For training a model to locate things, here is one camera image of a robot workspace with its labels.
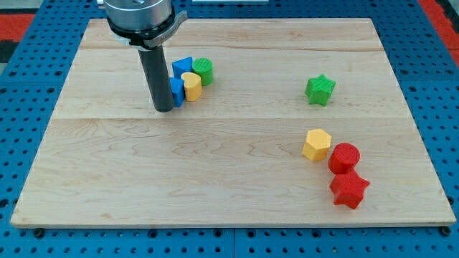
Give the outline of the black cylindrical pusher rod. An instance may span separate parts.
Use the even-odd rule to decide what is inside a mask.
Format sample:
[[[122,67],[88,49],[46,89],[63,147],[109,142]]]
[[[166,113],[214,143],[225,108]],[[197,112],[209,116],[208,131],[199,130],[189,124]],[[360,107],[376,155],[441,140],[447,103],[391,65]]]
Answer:
[[[162,46],[148,51],[138,51],[154,108],[160,113],[171,111],[174,99],[169,72]]]

